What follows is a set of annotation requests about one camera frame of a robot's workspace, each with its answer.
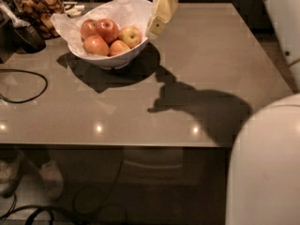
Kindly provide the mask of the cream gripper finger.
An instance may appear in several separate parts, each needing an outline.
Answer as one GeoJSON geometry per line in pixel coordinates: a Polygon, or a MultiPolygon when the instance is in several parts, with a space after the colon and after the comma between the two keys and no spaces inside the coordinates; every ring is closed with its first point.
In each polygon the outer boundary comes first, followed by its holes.
{"type": "Polygon", "coordinates": [[[152,13],[145,32],[150,39],[161,35],[179,7],[178,0],[153,0],[152,5],[152,13]]]}

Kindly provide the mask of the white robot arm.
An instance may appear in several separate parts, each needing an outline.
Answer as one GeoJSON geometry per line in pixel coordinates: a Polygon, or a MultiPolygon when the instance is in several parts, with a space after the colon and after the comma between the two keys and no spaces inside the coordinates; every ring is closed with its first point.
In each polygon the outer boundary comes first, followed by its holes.
{"type": "Polygon", "coordinates": [[[232,91],[196,90],[161,67],[162,84],[152,112],[184,111],[194,117],[197,143],[230,147],[225,225],[300,225],[299,97],[276,100],[264,55],[253,46],[197,40],[178,60],[185,75],[202,74],[232,91]]]}

